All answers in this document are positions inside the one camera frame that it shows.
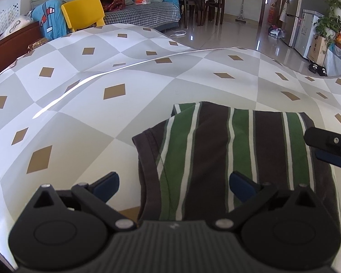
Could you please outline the green brown striped t-shirt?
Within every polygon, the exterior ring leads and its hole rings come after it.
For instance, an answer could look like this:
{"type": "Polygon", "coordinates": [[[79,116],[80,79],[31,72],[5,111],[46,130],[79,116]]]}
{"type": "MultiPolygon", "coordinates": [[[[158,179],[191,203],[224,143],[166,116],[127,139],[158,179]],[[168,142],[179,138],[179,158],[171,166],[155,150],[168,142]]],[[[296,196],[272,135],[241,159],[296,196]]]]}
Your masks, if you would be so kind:
{"type": "Polygon", "coordinates": [[[176,104],[169,119],[133,137],[141,185],[139,221],[213,220],[238,208],[230,175],[280,190],[307,184],[341,221],[331,166],[305,144],[304,112],[176,104]]]}

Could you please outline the checkered diamond pattern tablecloth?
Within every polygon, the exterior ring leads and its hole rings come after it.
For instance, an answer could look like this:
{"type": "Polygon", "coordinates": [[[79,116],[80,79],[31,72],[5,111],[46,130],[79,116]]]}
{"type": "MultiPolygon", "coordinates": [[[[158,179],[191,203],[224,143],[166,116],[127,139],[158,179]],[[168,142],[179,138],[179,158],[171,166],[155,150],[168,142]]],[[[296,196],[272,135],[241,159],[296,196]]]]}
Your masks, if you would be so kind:
{"type": "Polygon", "coordinates": [[[0,253],[36,189],[68,189],[116,171],[111,207],[140,204],[132,138],[165,120],[174,104],[209,101],[239,109],[303,111],[341,133],[341,76],[320,78],[300,63],[240,36],[192,49],[126,24],[48,42],[0,73],[0,253]]]}

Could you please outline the cardboard box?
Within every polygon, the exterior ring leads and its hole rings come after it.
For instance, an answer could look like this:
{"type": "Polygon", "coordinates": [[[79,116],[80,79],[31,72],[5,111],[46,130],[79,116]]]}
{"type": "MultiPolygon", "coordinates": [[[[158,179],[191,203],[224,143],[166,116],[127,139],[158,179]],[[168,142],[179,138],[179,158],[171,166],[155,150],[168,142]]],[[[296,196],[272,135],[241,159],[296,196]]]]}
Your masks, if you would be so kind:
{"type": "Polygon", "coordinates": [[[315,36],[312,39],[307,58],[310,64],[317,64],[325,67],[326,54],[328,51],[328,41],[322,36],[315,36]]]}

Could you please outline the green potted plant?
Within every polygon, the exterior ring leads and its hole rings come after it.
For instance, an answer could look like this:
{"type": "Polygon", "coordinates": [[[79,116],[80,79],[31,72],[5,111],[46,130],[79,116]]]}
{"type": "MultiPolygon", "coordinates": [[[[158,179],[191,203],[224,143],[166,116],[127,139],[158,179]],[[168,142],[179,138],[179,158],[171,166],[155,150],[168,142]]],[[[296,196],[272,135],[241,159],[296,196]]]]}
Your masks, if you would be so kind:
{"type": "Polygon", "coordinates": [[[328,0],[326,15],[315,23],[317,36],[326,39],[328,45],[334,43],[335,37],[341,33],[341,0],[328,0]]]}

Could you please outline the white refrigerator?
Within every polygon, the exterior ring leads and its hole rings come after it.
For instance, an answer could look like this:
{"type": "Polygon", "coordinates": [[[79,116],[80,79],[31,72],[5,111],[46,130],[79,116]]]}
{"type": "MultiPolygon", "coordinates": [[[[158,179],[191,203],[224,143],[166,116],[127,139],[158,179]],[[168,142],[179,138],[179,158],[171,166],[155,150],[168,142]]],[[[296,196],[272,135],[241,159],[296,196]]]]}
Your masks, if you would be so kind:
{"type": "Polygon", "coordinates": [[[317,20],[328,10],[328,0],[286,0],[283,41],[306,58],[317,20]]]}

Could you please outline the floor mop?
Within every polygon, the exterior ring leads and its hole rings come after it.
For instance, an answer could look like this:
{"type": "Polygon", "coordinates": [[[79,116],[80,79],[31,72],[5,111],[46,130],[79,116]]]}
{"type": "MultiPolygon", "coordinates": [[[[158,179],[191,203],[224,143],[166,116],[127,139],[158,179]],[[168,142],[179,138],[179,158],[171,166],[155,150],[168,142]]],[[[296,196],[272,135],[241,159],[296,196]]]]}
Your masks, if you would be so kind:
{"type": "Polygon", "coordinates": [[[241,0],[240,13],[235,18],[235,21],[238,23],[246,24],[246,20],[244,18],[244,0],[241,0]]]}

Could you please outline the dark wooden cabinet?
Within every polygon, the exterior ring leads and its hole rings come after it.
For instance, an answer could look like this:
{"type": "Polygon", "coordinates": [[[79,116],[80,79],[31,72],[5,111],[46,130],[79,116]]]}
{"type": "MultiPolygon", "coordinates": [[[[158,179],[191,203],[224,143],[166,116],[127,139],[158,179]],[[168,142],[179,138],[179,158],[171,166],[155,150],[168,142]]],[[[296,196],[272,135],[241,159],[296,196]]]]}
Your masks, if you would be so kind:
{"type": "Polygon", "coordinates": [[[0,40],[0,72],[28,52],[28,46],[42,38],[39,23],[34,22],[0,40]]]}

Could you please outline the blue cartoon blanket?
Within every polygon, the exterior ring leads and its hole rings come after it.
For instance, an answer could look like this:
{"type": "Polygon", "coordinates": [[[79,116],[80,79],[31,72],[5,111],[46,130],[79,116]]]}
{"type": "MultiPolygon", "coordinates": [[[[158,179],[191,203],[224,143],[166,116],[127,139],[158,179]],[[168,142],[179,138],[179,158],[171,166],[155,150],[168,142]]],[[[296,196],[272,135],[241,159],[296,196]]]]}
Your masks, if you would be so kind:
{"type": "Polygon", "coordinates": [[[68,33],[61,5],[61,0],[48,0],[26,14],[39,23],[42,36],[49,41],[68,33]]]}

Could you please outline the yellow plastic chair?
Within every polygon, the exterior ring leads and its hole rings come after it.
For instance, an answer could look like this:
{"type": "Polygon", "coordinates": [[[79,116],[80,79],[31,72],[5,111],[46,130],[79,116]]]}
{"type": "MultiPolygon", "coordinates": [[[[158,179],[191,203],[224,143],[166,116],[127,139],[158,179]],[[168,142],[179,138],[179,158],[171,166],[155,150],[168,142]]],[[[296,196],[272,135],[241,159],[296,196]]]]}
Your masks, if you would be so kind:
{"type": "Polygon", "coordinates": [[[105,13],[100,0],[73,0],[61,5],[68,28],[72,31],[83,30],[95,25],[105,25],[105,13]]]}

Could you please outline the checkered sofa bed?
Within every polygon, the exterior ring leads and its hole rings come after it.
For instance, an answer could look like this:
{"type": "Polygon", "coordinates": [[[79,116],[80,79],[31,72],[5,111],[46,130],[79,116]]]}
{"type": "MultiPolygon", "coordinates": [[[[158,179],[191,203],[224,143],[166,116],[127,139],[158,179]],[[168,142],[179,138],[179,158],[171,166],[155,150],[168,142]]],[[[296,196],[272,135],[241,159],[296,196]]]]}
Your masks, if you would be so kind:
{"type": "Polygon", "coordinates": [[[181,19],[177,5],[169,2],[152,2],[146,5],[130,5],[122,10],[106,12],[106,25],[125,23],[154,28],[157,31],[178,27],[181,19]]]}

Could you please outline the orange snack packet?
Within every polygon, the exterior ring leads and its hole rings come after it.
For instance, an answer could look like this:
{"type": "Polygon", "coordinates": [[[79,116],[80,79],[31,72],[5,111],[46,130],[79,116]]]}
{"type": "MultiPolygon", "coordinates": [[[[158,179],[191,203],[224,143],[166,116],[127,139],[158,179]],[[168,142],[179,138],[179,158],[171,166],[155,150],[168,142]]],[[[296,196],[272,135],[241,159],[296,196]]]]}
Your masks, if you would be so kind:
{"type": "Polygon", "coordinates": [[[135,0],[135,4],[136,5],[147,5],[150,4],[151,1],[150,0],[135,0]]]}

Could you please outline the dark wooden dining chair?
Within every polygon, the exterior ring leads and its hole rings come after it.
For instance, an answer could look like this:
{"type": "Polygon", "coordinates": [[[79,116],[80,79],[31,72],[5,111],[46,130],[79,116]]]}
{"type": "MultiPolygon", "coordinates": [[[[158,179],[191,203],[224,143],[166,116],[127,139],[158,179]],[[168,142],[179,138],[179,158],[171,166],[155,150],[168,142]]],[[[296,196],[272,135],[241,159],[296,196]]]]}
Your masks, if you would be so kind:
{"type": "Polygon", "coordinates": [[[211,8],[217,10],[216,13],[216,25],[223,24],[224,12],[225,12],[225,0],[208,0],[205,4],[204,22],[211,8]]]}

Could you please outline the white perforated laundry basket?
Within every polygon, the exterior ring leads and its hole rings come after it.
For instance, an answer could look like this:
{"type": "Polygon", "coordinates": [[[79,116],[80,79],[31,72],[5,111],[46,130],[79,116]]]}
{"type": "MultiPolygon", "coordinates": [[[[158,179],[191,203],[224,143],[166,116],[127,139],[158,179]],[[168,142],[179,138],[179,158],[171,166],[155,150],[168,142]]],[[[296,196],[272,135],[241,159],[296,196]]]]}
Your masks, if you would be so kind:
{"type": "Polygon", "coordinates": [[[21,0],[0,0],[0,34],[20,15],[21,0]]]}

